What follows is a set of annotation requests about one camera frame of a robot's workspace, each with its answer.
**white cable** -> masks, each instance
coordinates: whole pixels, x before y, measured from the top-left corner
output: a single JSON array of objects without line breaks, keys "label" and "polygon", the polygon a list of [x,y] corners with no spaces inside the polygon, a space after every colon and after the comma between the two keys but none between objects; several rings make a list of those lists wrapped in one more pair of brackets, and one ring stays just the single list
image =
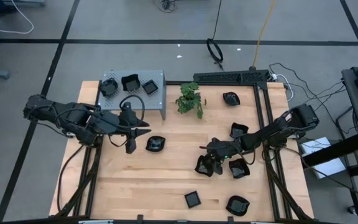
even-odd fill
[{"label": "white cable", "polygon": [[276,80],[277,77],[283,77],[283,78],[285,79],[285,81],[287,82],[287,85],[288,85],[288,87],[289,87],[289,89],[290,89],[290,91],[291,91],[291,97],[290,97],[289,99],[287,99],[287,102],[289,102],[290,100],[292,100],[292,98],[293,98],[293,91],[292,91],[290,82],[287,80],[287,78],[285,78],[285,76],[284,76],[284,75],[281,75],[281,74],[278,74],[278,75],[273,74],[272,76],[273,76],[273,79],[274,79],[274,80]]},{"label": "white cable", "polygon": [[22,16],[24,17],[24,19],[26,19],[29,24],[31,25],[31,30],[27,31],[27,32],[19,32],[19,31],[9,31],[9,30],[0,30],[0,32],[5,32],[5,33],[10,33],[10,34],[29,34],[34,30],[34,25],[33,23],[22,13],[22,11],[19,10],[19,8],[16,6],[14,0],[11,0],[13,6],[17,9],[17,11],[22,14]]}]

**small black bowl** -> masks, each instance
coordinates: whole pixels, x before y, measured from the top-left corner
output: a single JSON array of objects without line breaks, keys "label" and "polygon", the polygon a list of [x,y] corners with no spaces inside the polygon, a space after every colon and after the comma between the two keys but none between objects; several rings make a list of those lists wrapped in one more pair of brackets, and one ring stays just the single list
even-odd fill
[{"label": "small black bowl", "polygon": [[230,170],[233,174],[233,178],[240,179],[250,174],[249,168],[243,159],[236,159],[229,162]]},{"label": "small black bowl", "polygon": [[146,91],[146,93],[148,95],[152,94],[153,92],[158,90],[158,86],[155,84],[155,82],[153,80],[148,81],[147,83],[144,83],[142,85],[144,91]]},{"label": "small black bowl", "polygon": [[150,152],[159,152],[164,148],[165,138],[161,136],[152,136],[147,140],[146,150]]},{"label": "small black bowl", "polygon": [[237,138],[248,133],[248,127],[243,124],[233,123],[231,125],[230,137]]},{"label": "small black bowl", "polygon": [[229,106],[236,106],[236,105],[240,105],[240,98],[239,96],[237,96],[236,93],[233,92],[228,92],[228,93],[223,93],[223,100],[226,102],[227,105]]},{"label": "small black bowl", "polygon": [[233,215],[244,216],[247,213],[249,201],[240,196],[232,196],[226,205],[226,210]]},{"label": "small black bowl", "polygon": [[122,88],[124,91],[132,91],[140,88],[140,81],[137,74],[128,75],[121,78]]},{"label": "small black bowl", "polygon": [[104,97],[113,96],[118,90],[118,84],[114,78],[109,78],[100,84],[100,92]]}]

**concrete floor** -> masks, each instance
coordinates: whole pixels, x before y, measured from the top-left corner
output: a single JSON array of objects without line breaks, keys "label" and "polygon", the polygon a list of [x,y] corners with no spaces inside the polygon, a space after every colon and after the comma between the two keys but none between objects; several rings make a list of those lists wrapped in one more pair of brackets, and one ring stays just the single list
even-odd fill
[{"label": "concrete floor", "polygon": [[[358,0],[345,1],[358,27]],[[62,51],[57,52],[76,3],[78,8],[74,7],[73,22],[65,36],[68,44],[60,44]],[[254,41],[270,3],[223,0],[215,39],[253,40],[220,46],[226,71],[251,66]],[[34,23],[34,31],[29,35],[0,33],[0,70],[11,72],[10,79],[0,80],[0,203],[29,127],[22,109],[30,95],[41,92],[48,73],[53,74],[48,81],[52,82],[48,98],[69,102],[76,101],[83,80],[99,80],[105,70],[162,69],[170,81],[192,80],[194,73],[220,71],[204,44],[213,35],[219,0],[186,0],[177,5],[178,10],[171,14],[158,11],[151,0],[46,0],[45,7],[21,7]],[[29,25],[14,14],[1,18],[0,27],[23,31]],[[78,43],[83,39],[116,41]],[[140,41],[131,44],[125,40]],[[159,40],[176,41],[159,44]],[[186,44],[186,40],[195,41]],[[358,66],[358,38],[340,0],[278,0],[262,40],[278,41],[261,45],[257,68],[281,62],[296,70],[314,92],[338,82],[342,69]],[[55,72],[50,73],[54,57],[60,58]],[[292,72],[279,66],[273,69],[290,83],[303,85]],[[307,100],[302,89],[293,89],[290,106]],[[310,103],[313,108],[319,106],[317,101]],[[346,92],[326,102],[334,119],[350,105]],[[323,108],[316,112],[321,123],[308,137],[339,139],[327,112]],[[350,115],[343,118],[342,125],[343,129],[352,127]],[[65,143],[66,139],[37,126],[4,221],[47,217]],[[358,217],[346,212],[352,205],[348,190],[329,180],[316,180],[308,171],[305,174],[316,218],[358,223]],[[337,178],[343,182],[348,179],[345,175]]]}]

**white box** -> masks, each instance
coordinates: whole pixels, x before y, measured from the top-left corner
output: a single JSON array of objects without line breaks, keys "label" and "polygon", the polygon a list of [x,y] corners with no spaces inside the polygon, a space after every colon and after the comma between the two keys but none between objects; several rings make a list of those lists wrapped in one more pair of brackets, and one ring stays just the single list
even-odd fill
[{"label": "white box", "polygon": [[[304,152],[304,154],[302,156],[303,157],[307,156],[308,154],[322,150],[325,147],[329,147],[330,145],[331,144],[329,143],[329,141],[326,137],[316,139],[314,141],[305,142],[305,143],[301,144],[302,150]],[[338,172],[345,170],[345,166],[343,165],[342,161],[339,158],[330,160],[323,164],[319,164],[317,166],[314,166],[313,168],[315,168],[316,170],[318,170],[320,172],[323,172],[326,175],[336,174]],[[325,177],[323,174],[320,174],[320,173],[316,172],[315,170],[313,172],[316,174],[318,179]]]}]

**perforated metal platform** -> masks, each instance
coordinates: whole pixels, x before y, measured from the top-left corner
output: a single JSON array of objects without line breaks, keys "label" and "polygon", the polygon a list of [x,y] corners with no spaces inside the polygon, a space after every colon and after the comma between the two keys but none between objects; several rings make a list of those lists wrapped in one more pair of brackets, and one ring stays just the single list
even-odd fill
[{"label": "perforated metal platform", "polygon": [[[122,88],[121,78],[128,75],[138,74],[140,88],[134,91],[124,91]],[[142,98],[146,110],[160,110],[162,119],[165,119],[165,99],[167,89],[163,70],[139,70],[139,71],[115,71],[110,70],[104,73],[102,81],[114,78],[118,83],[118,90],[111,97],[104,97],[100,94],[98,104],[102,110],[120,110],[119,102],[129,95],[137,95]],[[149,80],[153,80],[158,86],[158,90],[148,95],[142,88],[142,85]],[[137,98],[129,98],[133,110],[141,110],[142,104]]]}]

